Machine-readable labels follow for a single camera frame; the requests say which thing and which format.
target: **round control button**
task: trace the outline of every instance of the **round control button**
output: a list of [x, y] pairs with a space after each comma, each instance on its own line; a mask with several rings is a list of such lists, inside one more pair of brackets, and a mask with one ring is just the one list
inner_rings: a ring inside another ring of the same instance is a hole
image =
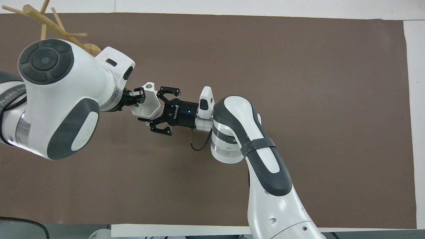
[[50, 49], [37, 51], [32, 56], [32, 65], [39, 71], [52, 69], [57, 63], [57, 55]]

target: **brown surface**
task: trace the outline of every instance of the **brown surface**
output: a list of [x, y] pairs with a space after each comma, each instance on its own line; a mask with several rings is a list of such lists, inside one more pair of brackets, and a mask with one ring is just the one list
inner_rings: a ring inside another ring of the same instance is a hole
[[[133, 58], [147, 81], [197, 101], [247, 97], [319, 227], [415, 228], [406, 46], [401, 21], [174, 14], [61, 14], [85, 42]], [[0, 14], [1, 70], [17, 74], [40, 26]], [[197, 145], [207, 134], [197, 134]], [[103, 113], [91, 143], [51, 162], [0, 146], [0, 214], [61, 223], [247, 225], [247, 166]]]

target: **black cable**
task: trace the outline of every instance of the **black cable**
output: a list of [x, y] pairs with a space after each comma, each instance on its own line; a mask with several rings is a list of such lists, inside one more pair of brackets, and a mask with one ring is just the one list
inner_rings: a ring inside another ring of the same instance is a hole
[[24, 96], [22, 99], [20, 99], [18, 102], [14, 103], [14, 104], [10, 104], [8, 106], [6, 106], [4, 108], [4, 111], [9, 111], [9, 110], [13, 110], [15, 108], [17, 108], [18, 106], [20, 106], [21, 104], [26, 102], [26, 96]]
[[208, 141], [210, 140], [212, 133], [213, 133], [213, 131], [211, 129], [210, 133], [208, 134], [207, 140], [205, 141], [205, 143], [202, 146], [202, 148], [196, 149], [195, 147], [193, 147], [193, 129], [191, 128], [190, 129], [190, 146], [192, 147], [192, 149], [195, 150], [195, 151], [201, 151], [201, 150], [203, 150], [205, 148], [205, 146], [208, 144]]
[[336, 238], [336, 239], [340, 239], [337, 234], [335, 232], [331, 232], [331, 234]]
[[0, 216], [0, 220], [3, 220], [3, 221], [14, 221], [14, 222], [26, 222], [26, 223], [30, 223], [30, 224], [36, 225], [36, 226], [40, 227], [41, 229], [43, 229], [44, 234], [46, 234], [46, 239], [50, 239], [49, 231], [41, 223], [38, 223], [38, 222], [35, 222], [35, 221], [31, 221], [31, 220], [27, 220], [27, 219], [22, 219], [22, 218], [6, 217], [6, 216]]

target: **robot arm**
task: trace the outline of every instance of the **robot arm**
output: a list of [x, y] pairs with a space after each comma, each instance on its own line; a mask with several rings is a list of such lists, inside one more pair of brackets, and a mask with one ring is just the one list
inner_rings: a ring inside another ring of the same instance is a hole
[[211, 152], [224, 163], [248, 163], [248, 222], [254, 238], [322, 238], [295, 192], [273, 141], [251, 103], [230, 96], [214, 106]]
[[[125, 89], [135, 63], [106, 48], [96, 57], [63, 40], [33, 43], [19, 58], [20, 78], [0, 74], [1, 142], [47, 159], [68, 157], [90, 140], [100, 111], [130, 106], [156, 133], [173, 126], [212, 131], [211, 152], [224, 163], [246, 159], [250, 174], [248, 221], [254, 238], [324, 238], [303, 208], [273, 141], [251, 103], [239, 96], [215, 104], [210, 87], [199, 103], [181, 101], [178, 88], [147, 83]], [[164, 94], [176, 98], [168, 100]], [[169, 126], [160, 129], [161, 123]]]
[[[93, 135], [99, 112], [119, 104], [134, 66], [110, 47], [93, 57], [63, 40], [31, 44], [18, 61], [27, 102], [14, 110], [2, 109], [3, 143], [53, 160], [74, 154]], [[23, 86], [16, 82], [2, 83], [0, 91], [7, 94]]]

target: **gray strap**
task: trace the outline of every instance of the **gray strap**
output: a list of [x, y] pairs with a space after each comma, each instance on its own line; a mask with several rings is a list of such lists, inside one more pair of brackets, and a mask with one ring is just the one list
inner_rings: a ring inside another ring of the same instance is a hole
[[251, 151], [267, 148], [267, 147], [276, 147], [275, 143], [270, 138], [254, 139], [244, 143], [241, 147], [241, 152], [244, 155], [244, 158]]

